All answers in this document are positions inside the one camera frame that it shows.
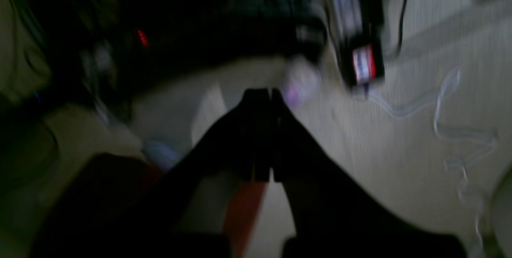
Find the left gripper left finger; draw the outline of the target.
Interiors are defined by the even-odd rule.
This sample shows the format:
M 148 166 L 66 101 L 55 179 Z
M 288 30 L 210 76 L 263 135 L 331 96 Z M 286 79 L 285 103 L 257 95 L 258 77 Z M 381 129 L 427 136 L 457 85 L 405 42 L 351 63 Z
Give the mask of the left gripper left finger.
M 246 90 L 171 170 L 138 158 L 91 158 L 46 216 L 34 258 L 192 258 L 230 254 L 227 237 L 180 230 L 187 207 L 216 174 L 253 180 L 256 148 L 270 125 L 268 90 Z

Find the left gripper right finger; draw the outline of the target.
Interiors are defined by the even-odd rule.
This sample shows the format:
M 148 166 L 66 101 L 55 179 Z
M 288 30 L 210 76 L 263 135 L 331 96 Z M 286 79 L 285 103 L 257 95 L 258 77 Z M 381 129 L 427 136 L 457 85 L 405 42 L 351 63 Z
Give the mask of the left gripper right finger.
M 274 180 L 285 190 L 296 235 L 284 258 L 464 258 L 453 235 L 423 230 L 371 197 L 324 152 L 272 90 Z

